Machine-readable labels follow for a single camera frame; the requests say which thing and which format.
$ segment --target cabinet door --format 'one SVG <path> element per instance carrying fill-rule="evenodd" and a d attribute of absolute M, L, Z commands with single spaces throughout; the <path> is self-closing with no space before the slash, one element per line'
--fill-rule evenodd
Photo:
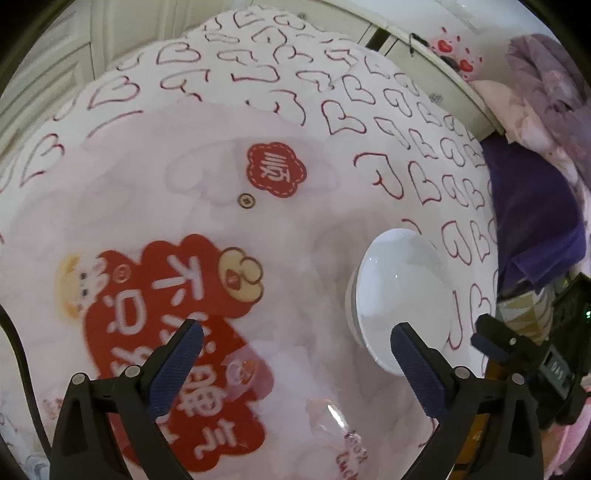
<path fill-rule="evenodd" d="M 146 43 L 171 38 L 176 9 L 177 0 L 93 1 L 91 48 L 95 76 Z"/>
<path fill-rule="evenodd" d="M 408 74 L 429 95 L 433 103 L 456 117 L 478 140 L 486 138 L 494 131 L 494 126 L 483 113 L 486 105 L 478 94 L 474 91 L 466 93 L 419 51 L 411 55 L 408 45 L 398 40 L 386 57 Z M 469 95 L 478 97 L 483 109 Z"/>
<path fill-rule="evenodd" d="M 85 45 L 29 84 L 0 110 L 0 170 L 4 160 L 84 85 L 93 80 L 90 47 Z"/>
<path fill-rule="evenodd" d="M 90 43 L 92 0 L 76 0 L 48 27 L 19 65 L 0 98 L 0 112 L 53 65 Z"/>
<path fill-rule="evenodd" d="M 237 8 L 233 0 L 178 0 L 173 37 L 179 37 L 209 18 L 233 8 Z"/>
<path fill-rule="evenodd" d="M 315 0 L 254 0 L 253 4 L 287 10 L 315 27 L 344 33 L 356 43 L 361 41 L 370 26 L 370 22 L 357 15 Z"/>

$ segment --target white bowl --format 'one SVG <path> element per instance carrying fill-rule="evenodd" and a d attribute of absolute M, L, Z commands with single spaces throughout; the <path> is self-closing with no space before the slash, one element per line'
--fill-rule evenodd
<path fill-rule="evenodd" d="M 351 275 L 345 298 L 351 332 L 379 366 L 403 375 L 390 347 L 392 328 L 408 322 L 427 346 L 441 351 L 454 314 L 450 285 L 429 240 L 404 228 L 388 230 Z"/>

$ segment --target red sticker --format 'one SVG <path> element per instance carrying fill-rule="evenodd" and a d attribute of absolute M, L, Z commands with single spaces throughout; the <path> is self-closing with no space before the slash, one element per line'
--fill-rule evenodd
<path fill-rule="evenodd" d="M 306 179 L 306 167 L 294 151 L 279 142 L 259 143 L 248 150 L 248 180 L 279 198 L 291 197 Z"/>
<path fill-rule="evenodd" d="M 116 251 L 100 258 L 109 281 L 84 324 L 99 378 L 142 364 L 185 318 L 200 320 L 203 350 L 169 414 L 157 424 L 190 472 L 211 470 L 222 455 L 259 449 L 265 429 L 249 405 L 271 392 L 274 379 L 231 319 L 246 315 L 261 299 L 260 263 L 239 248 L 221 251 L 201 235 L 190 235 L 179 246 L 150 243 L 139 263 Z M 124 455 L 137 462 L 117 422 L 115 434 Z"/>

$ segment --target red flower-shaped badge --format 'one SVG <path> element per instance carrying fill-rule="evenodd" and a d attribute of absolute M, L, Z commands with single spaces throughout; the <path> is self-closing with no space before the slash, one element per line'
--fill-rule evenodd
<path fill-rule="evenodd" d="M 279 198 L 291 197 L 306 179 L 306 167 L 295 152 L 279 142 L 257 143 L 248 150 L 248 180 Z"/>

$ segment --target heart-patterned tablecloth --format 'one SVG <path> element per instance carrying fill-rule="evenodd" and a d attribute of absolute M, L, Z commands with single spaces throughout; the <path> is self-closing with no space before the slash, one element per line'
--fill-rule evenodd
<path fill-rule="evenodd" d="M 72 374 L 141 363 L 190 316 L 204 349 L 158 424 L 196 478 L 401 477 L 434 422 L 356 345 L 345 288 L 381 232 L 426 236 L 457 307 L 443 353 L 481 374 L 489 190 L 460 122 L 387 59 L 291 14 L 226 12 L 143 48 L 0 176 L 0 302 L 47 428 Z M 0 369 L 3 418 L 34 451 L 4 340 Z"/>

